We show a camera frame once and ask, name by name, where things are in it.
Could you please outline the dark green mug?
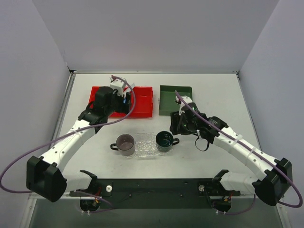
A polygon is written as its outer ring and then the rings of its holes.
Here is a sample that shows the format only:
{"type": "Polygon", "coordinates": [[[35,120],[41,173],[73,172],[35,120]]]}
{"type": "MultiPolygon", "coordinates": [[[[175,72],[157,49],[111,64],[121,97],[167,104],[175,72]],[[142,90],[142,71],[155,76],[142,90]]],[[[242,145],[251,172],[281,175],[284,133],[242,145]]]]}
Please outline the dark green mug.
{"type": "Polygon", "coordinates": [[[173,146],[180,143],[178,138],[174,138],[168,131],[161,131],[155,137],[157,150],[160,152],[169,152],[173,146]]]}

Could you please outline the mauve mug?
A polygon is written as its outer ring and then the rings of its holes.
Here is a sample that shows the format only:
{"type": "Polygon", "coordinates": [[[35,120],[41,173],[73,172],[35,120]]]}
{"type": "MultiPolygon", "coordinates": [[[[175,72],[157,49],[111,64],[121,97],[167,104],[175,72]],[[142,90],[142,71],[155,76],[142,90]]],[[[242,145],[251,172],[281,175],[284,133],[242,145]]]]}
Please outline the mauve mug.
{"type": "Polygon", "coordinates": [[[131,156],[135,153],[135,140],[129,134],[120,135],[116,143],[112,143],[110,148],[118,151],[122,156],[131,156]]]}

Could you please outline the clear textured holder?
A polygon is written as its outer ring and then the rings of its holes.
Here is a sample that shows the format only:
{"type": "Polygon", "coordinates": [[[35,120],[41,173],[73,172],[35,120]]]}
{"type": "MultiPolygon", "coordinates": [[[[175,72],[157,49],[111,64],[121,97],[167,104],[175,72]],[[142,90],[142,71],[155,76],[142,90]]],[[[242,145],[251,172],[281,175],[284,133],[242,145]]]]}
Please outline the clear textured holder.
{"type": "Polygon", "coordinates": [[[134,139],[136,152],[152,152],[157,150],[155,133],[136,133],[134,139]]]}

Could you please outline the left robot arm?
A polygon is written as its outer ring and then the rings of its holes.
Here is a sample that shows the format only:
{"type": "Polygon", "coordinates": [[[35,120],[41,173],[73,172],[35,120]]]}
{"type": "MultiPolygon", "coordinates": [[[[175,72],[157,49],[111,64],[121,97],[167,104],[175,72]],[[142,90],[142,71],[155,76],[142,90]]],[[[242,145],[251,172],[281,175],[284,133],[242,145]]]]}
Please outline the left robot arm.
{"type": "Polygon", "coordinates": [[[63,171],[82,145],[103,126],[109,125],[108,117],[112,113],[130,115],[134,107],[131,103],[133,96],[133,92],[125,93],[123,89],[98,88],[95,99],[79,115],[69,132],[41,156],[29,158],[26,187],[51,202],[59,200],[69,191],[81,190],[89,196],[95,194],[97,176],[85,170],[64,176],[63,171]]]}

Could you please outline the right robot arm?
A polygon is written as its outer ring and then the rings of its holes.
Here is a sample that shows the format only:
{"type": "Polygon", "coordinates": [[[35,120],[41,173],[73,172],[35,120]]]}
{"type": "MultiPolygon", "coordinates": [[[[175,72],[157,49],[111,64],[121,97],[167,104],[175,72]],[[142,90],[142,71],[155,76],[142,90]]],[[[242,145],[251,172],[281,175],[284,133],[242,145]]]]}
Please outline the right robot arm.
{"type": "Polygon", "coordinates": [[[292,164],[286,158],[278,160],[249,144],[220,118],[197,117],[190,110],[170,114],[173,135],[198,133],[202,139],[238,159],[253,175],[224,171],[217,177],[224,190],[256,194],[265,204],[275,206],[291,186],[292,164]]]}

